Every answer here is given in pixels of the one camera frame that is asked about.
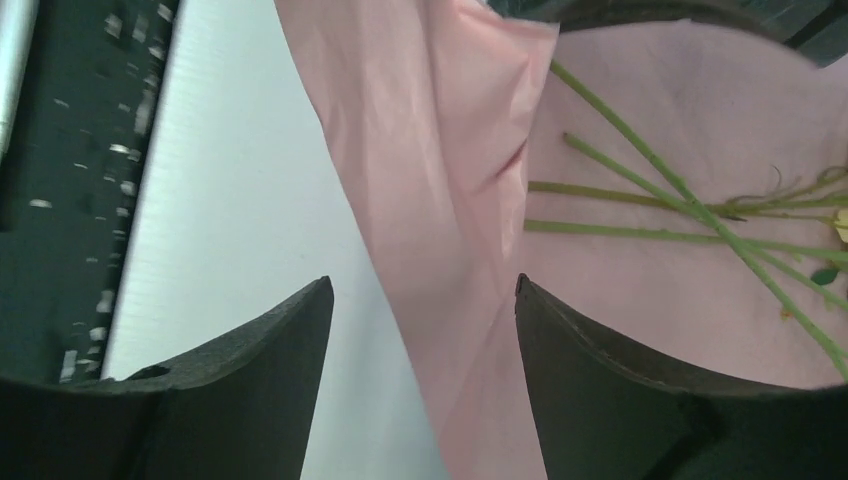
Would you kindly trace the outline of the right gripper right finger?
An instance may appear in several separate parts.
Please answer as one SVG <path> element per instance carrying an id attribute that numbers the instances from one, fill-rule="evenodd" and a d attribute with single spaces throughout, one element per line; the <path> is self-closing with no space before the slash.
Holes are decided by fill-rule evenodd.
<path id="1" fill-rule="evenodd" d="M 516 323 L 552 479 L 843 479 L 847 390 L 799 390 L 663 354 L 520 275 Z"/>

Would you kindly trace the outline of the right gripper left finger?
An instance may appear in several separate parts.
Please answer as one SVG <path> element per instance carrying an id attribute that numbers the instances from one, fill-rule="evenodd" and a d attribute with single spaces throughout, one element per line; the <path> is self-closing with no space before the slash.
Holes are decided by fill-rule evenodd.
<path id="1" fill-rule="evenodd" d="M 328 345 L 328 277 L 122 381 L 1 382 L 5 479 L 296 479 Z"/>

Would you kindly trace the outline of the fake flower bouquet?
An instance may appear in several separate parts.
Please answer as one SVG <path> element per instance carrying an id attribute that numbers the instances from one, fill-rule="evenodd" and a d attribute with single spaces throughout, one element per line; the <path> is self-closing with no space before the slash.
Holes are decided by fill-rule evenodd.
<path id="1" fill-rule="evenodd" d="M 820 223 L 832 229 L 840 241 L 847 234 L 847 169 L 829 166 L 815 180 L 800 188 L 778 187 L 766 195 L 743 195 L 718 204 L 705 204 L 688 188 L 684 179 L 611 107 L 558 62 L 550 65 L 551 73 L 602 116 L 671 186 L 670 191 L 651 183 L 634 171 L 600 152 L 574 134 L 564 133 L 563 141 L 572 149 L 596 161 L 611 172 L 642 189 L 642 194 L 601 189 L 575 184 L 532 181 L 531 193 L 551 193 L 603 200 L 621 204 L 675 211 L 710 229 L 710 234 L 672 232 L 667 229 L 645 229 L 578 224 L 527 219 L 525 230 L 539 233 L 583 234 L 618 238 L 639 238 L 694 244 L 720 244 L 729 247 L 770 291 L 781 305 L 781 315 L 795 320 L 819 345 L 840 376 L 847 375 L 847 351 L 790 298 L 765 270 L 772 266 L 781 273 L 820 295 L 841 311 L 847 309 L 847 298 L 829 290 L 829 285 L 847 271 L 844 249 L 808 247 L 773 240 L 743 238 L 731 231 L 729 222 L 746 222 L 751 218 L 797 220 Z"/>

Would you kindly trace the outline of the purple pink wrapping paper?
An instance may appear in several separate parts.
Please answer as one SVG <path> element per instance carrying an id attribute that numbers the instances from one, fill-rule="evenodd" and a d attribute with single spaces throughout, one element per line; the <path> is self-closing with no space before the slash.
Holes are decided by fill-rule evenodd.
<path id="1" fill-rule="evenodd" d="M 551 193 L 636 193 L 571 133 L 662 176 L 550 69 L 593 90 L 705 204 L 847 169 L 847 55 L 820 68 L 690 20 L 561 33 L 486 1 L 280 1 L 284 35 L 456 479 L 552 479 L 527 390 L 516 285 L 663 354 L 799 390 L 843 386 L 819 345 L 727 246 L 529 232 L 527 219 L 708 235 L 675 211 Z M 847 250 L 810 221 L 729 222 L 743 238 Z M 847 351 L 847 309 L 770 275 Z"/>

